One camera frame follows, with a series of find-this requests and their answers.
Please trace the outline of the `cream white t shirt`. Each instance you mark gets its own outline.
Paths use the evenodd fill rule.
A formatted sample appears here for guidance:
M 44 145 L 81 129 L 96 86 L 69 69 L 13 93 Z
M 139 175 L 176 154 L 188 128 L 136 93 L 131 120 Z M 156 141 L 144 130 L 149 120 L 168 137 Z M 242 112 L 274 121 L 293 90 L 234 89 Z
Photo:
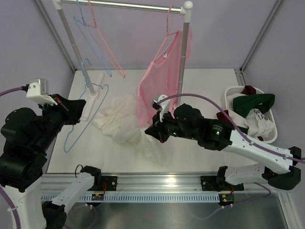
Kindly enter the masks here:
M 110 107 L 100 109 L 92 124 L 117 146 L 129 151 L 129 155 L 158 167 L 171 165 L 173 154 L 155 138 L 145 134 L 148 125 L 140 126 L 136 108 L 133 95 L 113 97 Z

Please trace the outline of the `light blue hanger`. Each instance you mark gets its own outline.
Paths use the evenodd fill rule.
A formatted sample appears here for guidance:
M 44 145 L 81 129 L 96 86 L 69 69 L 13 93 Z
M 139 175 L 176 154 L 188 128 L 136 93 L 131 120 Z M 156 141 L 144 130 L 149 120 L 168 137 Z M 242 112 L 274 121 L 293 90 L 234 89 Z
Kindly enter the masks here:
M 105 71 L 107 72 L 107 74 L 112 77 L 112 73 L 108 67 L 107 62 L 104 59 L 103 56 L 103 52 L 101 51 L 101 49 L 99 48 L 97 42 L 94 40 L 93 36 L 90 34 L 90 31 L 88 29 L 87 23 L 84 19 L 84 15 L 83 12 L 81 10 L 81 5 L 80 2 L 77 0 L 77 5 L 78 8 L 80 10 L 81 13 L 81 20 L 77 19 L 75 16 L 73 17 L 73 20 L 76 24 L 76 26 L 78 27 L 79 31 L 81 32 L 81 34 L 83 35 L 84 39 L 86 40 L 87 44 L 89 45 L 91 51 L 93 52 L 93 54 L 96 56 L 96 58 L 98 59 L 98 61 L 103 65 Z
M 105 74 L 101 73 L 98 77 L 98 80 L 96 83 L 91 83 L 91 86 L 93 88 L 93 90 L 95 91 L 95 93 L 91 93 L 89 90 L 89 83 L 88 80 L 86 79 L 86 77 L 84 77 L 84 91 L 83 93 L 80 95 L 79 99 L 82 99 L 87 90 L 89 90 L 89 94 L 86 97 L 86 105 L 84 107 L 84 110 L 82 112 L 81 115 L 81 121 L 85 121 L 86 125 L 83 128 L 83 130 L 80 132 L 80 134 L 76 137 L 76 139 L 74 140 L 74 142 L 71 144 L 70 147 L 67 147 L 67 143 L 69 140 L 70 135 L 73 133 L 74 131 L 74 126 L 72 126 L 71 130 L 67 133 L 67 136 L 65 138 L 64 144 L 63 144 L 63 151 L 65 153 L 69 153 L 73 147 L 76 145 L 76 143 L 79 141 L 79 139 L 83 136 L 83 134 L 85 133 L 85 131 L 87 130 L 87 128 L 89 127 L 89 124 L 93 121 L 94 117 L 96 116 L 98 110 L 100 109 L 100 107 L 102 106 L 108 92 L 109 92 L 109 86 L 107 84 L 102 85 L 103 79 L 104 79 Z M 98 101 L 99 96 L 100 96 L 100 90 L 103 93 L 103 90 L 106 89 L 105 94 L 102 98 L 102 101 L 100 102 L 100 104 L 98 105 L 97 109 L 93 112 L 92 114 L 92 110 L 95 106 L 96 101 Z

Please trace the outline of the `green and white t shirt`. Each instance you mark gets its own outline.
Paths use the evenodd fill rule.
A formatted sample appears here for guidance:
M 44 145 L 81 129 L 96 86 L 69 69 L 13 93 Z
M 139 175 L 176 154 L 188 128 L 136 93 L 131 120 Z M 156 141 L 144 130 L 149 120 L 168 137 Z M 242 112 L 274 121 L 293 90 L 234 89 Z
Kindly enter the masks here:
M 227 97 L 228 113 L 234 123 L 255 138 L 267 138 L 274 123 L 266 116 L 275 103 L 274 94 L 235 93 Z

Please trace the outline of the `dark red t shirt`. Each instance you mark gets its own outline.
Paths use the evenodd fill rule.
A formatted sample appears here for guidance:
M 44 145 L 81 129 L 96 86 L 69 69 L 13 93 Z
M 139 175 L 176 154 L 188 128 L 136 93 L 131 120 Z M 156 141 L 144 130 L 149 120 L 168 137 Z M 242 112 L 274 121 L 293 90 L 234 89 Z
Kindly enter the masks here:
M 225 112 L 239 127 L 248 127 L 246 119 L 233 111 L 233 99 L 240 96 L 256 94 L 256 89 L 252 86 L 229 87 L 224 93 Z

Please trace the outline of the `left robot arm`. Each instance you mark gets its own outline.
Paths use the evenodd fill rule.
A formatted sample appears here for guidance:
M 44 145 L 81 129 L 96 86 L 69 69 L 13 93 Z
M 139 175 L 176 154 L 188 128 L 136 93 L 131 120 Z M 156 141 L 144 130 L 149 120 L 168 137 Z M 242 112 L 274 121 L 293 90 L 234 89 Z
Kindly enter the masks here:
M 102 186 L 101 170 L 84 166 L 58 196 L 42 202 L 42 169 L 46 150 L 65 125 L 75 125 L 85 100 L 68 100 L 53 94 L 53 105 L 43 103 L 42 114 L 30 108 L 11 112 L 1 128 L 6 142 L 0 157 L 0 193 L 9 205 L 16 229 L 62 229 L 77 200 L 89 189 Z

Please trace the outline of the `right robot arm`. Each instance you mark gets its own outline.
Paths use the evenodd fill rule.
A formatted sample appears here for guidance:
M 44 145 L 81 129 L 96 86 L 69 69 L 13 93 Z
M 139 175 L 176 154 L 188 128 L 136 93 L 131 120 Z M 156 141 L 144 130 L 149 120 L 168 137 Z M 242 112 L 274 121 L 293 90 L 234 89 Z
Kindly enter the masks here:
M 204 191 L 243 190 L 247 183 L 264 183 L 281 190 L 292 190 L 301 181 L 301 170 L 296 167 L 301 149 L 283 149 L 256 139 L 247 142 L 232 125 L 217 119 L 204 118 L 201 112 L 183 104 L 174 113 L 158 111 L 145 133 L 164 143 L 169 137 L 195 140 L 212 151 L 226 151 L 255 162 L 250 166 L 219 167 L 217 174 L 202 176 Z

